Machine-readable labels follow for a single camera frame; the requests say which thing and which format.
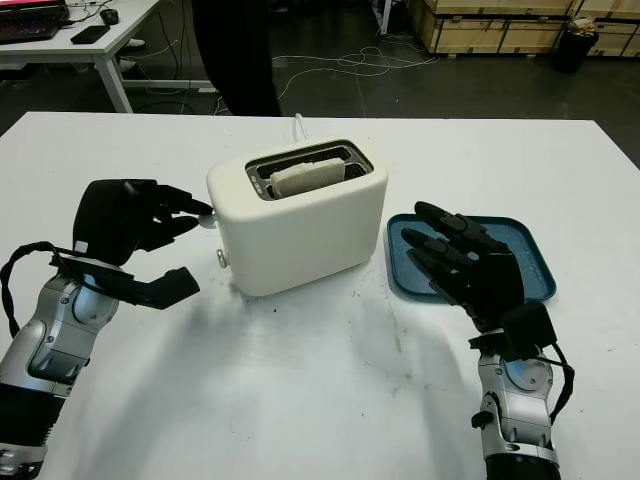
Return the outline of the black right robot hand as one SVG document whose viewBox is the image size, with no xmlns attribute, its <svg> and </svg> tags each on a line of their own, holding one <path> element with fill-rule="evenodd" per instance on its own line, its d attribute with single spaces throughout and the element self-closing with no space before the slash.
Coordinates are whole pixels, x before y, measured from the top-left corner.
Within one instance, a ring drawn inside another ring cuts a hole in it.
<svg viewBox="0 0 640 480">
<path fill-rule="evenodd" d="M 499 329 L 500 317 L 525 303 L 514 253 L 469 217 L 422 201 L 414 211 L 439 236 L 404 228 L 411 263 L 441 298 L 465 310 L 479 332 Z"/>
</svg>

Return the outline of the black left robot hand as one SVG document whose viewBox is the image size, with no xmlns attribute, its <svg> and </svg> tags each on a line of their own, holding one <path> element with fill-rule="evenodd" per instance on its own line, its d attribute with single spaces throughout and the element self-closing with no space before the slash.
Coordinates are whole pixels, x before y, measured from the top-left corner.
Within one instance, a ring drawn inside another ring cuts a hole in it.
<svg viewBox="0 0 640 480">
<path fill-rule="evenodd" d="M 150 252 L 199 225 L 213 208 L 184 190 L 155 180 L 95 180 L 73 224 L 73 251 L 122 266 L 137 250 Z"/>
</svg>

